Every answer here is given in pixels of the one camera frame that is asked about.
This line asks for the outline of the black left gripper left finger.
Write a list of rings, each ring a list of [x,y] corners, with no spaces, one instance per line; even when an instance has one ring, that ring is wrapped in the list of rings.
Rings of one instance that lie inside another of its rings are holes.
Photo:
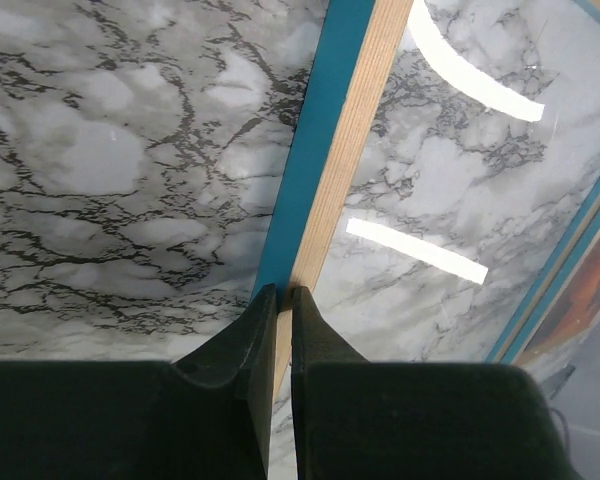
[[[276,290],[175,361],[0,361],[0,479],[263,479]]]

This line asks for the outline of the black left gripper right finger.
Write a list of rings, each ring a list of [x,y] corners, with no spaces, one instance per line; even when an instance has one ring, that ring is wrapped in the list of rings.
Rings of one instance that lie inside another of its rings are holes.
[[[573,479],[524,370],[371,362],[293,295],[292,410],[302,479]]]

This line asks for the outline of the colourful balloon photo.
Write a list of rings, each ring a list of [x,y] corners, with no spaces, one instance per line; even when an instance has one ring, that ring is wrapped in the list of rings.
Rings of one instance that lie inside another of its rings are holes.
[[[588,330],[600,313],[600,233],[516,359],[526,365]]]

